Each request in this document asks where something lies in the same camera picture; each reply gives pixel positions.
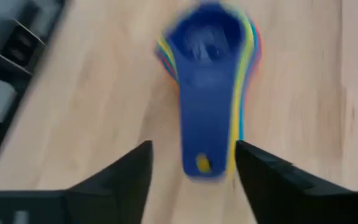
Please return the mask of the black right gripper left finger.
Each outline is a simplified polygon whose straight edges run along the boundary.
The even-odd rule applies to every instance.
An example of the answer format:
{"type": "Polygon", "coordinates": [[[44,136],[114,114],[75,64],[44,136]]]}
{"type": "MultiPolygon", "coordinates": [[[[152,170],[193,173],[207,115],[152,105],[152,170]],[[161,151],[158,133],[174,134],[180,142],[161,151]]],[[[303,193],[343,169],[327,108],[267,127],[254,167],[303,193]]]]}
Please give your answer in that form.
{"type": "Polygon", "coordinates": [[[66,194],[71,223],[141,224],[152,178],[153,145],[144,141],[66,194]]]}

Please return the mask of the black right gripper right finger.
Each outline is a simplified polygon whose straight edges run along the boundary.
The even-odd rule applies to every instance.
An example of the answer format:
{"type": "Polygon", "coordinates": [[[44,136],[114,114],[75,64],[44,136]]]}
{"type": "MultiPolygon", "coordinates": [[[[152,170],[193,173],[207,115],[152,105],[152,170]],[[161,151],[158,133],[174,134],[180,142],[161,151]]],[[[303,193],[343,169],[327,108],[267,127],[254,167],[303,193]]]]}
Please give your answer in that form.
{"type": "Polygon", "coordinates": [[[236,166],[257,223],[358,223],[358,191],[244,141],[236,143],[236,166]]]}

